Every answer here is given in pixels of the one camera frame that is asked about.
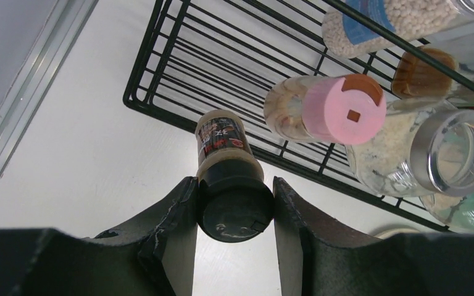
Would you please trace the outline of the glass oil bottle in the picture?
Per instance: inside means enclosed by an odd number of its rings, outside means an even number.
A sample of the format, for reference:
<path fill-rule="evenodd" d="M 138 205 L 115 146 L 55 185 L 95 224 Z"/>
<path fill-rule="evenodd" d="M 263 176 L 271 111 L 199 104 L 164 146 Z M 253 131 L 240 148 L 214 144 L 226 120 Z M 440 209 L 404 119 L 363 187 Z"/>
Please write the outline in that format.
<path fill-rule="evenodd" d="M 420 49 L 474 82 L 474 36 L 431 43 Z M 405 52 L 399 61 L 391 90 L 402 99 L 437 97 L 449 99 L 458 106 L 474 106 L 473 91 L 409 52 Z"/>

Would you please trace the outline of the glass rice jar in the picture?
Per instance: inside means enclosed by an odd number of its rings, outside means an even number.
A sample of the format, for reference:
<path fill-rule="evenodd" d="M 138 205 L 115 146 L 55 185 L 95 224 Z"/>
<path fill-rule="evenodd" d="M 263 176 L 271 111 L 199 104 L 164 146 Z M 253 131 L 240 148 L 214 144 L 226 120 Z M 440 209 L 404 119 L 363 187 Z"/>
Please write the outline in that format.
<path fill-rule="evenodd" d="M 419 199 L 426 210 L 446 226 L 474 232 L 474 193 L 463 197 L 432 194 Z"/>
<path fill-rule="evenodd" d="M 471 194 L 474 110 L 427 98 L 389 102 L 382 129 L 346 154 L 357 180 L 379 195 Z"/>

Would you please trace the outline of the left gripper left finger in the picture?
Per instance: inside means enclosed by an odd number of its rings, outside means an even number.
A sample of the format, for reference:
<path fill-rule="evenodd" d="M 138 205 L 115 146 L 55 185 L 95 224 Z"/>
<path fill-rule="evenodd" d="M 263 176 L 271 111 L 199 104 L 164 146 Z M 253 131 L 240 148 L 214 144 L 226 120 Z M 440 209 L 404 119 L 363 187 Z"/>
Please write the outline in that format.
<path fill-rule="evenodd" d="M 0 229 L 0 295 L 191 295 L 198 181 L 94 238 Z"/>

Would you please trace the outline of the black cap spice jar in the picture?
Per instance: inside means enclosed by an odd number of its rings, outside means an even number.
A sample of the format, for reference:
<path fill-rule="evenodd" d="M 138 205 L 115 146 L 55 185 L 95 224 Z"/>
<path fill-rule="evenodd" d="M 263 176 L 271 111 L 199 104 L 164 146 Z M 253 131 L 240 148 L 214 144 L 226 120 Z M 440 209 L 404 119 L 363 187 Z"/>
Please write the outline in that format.
<path fill-rule="evenodd" d="M 275 202 L 264 171 L 252 153 L 244 124 L 228 110 L 212 110 L 198 121 L 199 195 L 197 223 L 210 238 L 248 241 L 273 219 Z"/>

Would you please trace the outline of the silver lid bead jar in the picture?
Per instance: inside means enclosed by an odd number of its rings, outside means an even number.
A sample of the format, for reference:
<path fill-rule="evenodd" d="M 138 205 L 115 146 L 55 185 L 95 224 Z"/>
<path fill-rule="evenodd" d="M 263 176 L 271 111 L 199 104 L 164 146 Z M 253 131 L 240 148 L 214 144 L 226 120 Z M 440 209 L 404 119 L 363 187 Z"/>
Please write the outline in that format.
<path fill-rule="evenodd" d="M 406 41 L 474 22 L 474 1 L 351 0 L 345 3 Z M 337 9 L 325 14 L 322 38 L 332 53 L 346 59 L 393 46 L 386 38 Z"/>

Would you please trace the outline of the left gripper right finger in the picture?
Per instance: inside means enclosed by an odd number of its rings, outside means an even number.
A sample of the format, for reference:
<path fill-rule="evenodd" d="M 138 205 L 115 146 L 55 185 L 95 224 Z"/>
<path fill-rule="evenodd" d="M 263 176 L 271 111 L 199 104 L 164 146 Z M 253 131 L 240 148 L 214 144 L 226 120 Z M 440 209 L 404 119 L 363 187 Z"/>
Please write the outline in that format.
<path fill-rule="evenodd" d="M 411 233 L 379 239 L 273 180 L 283 295 L 474 295 L 474 234 Z"/>

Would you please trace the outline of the pink cap spice jar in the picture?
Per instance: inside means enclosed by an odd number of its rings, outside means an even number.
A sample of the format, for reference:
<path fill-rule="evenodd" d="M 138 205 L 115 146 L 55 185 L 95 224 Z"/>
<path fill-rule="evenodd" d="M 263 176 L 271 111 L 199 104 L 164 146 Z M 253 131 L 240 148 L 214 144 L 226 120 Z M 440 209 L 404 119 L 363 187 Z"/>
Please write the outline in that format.
<path fill-rule="evenodd" d="M 293 142 L 358 145 L 371 140 L 386 117 L 386 97 L 373 78 L 295 76 L 266 95 L 268 128 Z"/>

